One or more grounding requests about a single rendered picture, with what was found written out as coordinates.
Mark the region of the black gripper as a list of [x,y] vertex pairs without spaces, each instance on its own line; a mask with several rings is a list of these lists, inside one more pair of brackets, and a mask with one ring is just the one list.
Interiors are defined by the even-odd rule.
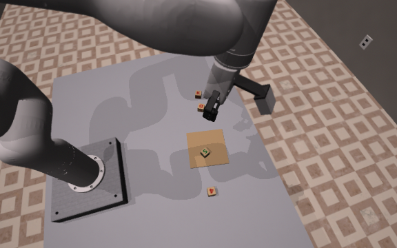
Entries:
[[[241,68],[234,68],[221,63],[215,56],[214,59],[215,61],[210,71],[203,94],[204,99],[208,99],[203,112],[203,118],[212,122],[216,120],[216,116],[218,114],[217,110],[220,105],[224,104],[226,98],[231,92],[240,70],[245,69],[250,65],[249,64]],[[216,108],[214,108],[215,103],[217,103]]]

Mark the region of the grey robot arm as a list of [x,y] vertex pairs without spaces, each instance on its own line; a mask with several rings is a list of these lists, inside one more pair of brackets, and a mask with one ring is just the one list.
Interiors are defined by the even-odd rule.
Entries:
[[[215,56],[225,65],[241,68],[251,63],[277,1],[0,3],[86,15],[149,48],[172,54]],[[272,114],[276,99],[270,84],[261,85],[239,74],[233,85],[255,95],[261,115]],[[0,160],[65,181],[76,192],[90,192],[103,180],[105,164],[98,156],[86,155],[63,139],[51,139],[52,113],[48,97],[19,68],[0,59]]]

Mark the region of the tan flat mat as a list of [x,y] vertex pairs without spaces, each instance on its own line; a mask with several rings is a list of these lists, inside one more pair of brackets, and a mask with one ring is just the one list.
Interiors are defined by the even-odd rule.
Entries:
[[[229,163],[222,129],[186,134],[190,169]],[[206,158],[201,155],[204,147],[210,151]]]

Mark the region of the wooden letter block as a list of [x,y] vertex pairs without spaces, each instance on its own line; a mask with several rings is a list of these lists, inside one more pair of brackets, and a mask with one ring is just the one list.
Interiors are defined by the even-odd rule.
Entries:
[[204,158],[206,158],[208,155],[210,155],[210,151],[209,151],[206,147],[204,147],[204,148],[201,150],[201,155],[202,155]]
[[201,99],[202,91],[197,91],[195,92],[195,98],[196,99]]
[[208,197],[215,196],[216,195],[215,187],[208,187],[207,188],[207,195],[208,195]]
[[198,112],[204,112],[205,104],[199,103],[198,104]]

